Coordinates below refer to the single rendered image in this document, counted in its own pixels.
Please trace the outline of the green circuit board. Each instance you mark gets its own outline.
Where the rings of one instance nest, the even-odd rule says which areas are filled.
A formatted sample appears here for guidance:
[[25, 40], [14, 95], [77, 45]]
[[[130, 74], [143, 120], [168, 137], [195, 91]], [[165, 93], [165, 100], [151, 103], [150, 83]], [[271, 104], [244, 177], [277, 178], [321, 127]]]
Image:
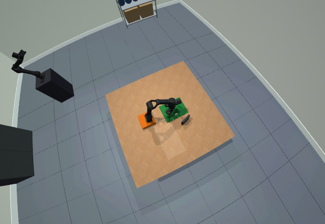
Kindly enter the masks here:
[[[181, 101], [182, 102], [182, 101]], [[183, 116], [187, 113], [189, 113], [185, 107], [185, 105], [183, 104], [183, 102], [181, 104], [176, 105], [176, 107], [174, 108], [173, 112], [171, 113], [171, 115], [168, 115], [166, 113], [166, 111], [169, 109], [168, 107], [165, 107], [164, 105], [159, 106], [165, 120], [167, 123], [179, 118], [180, 116]]]

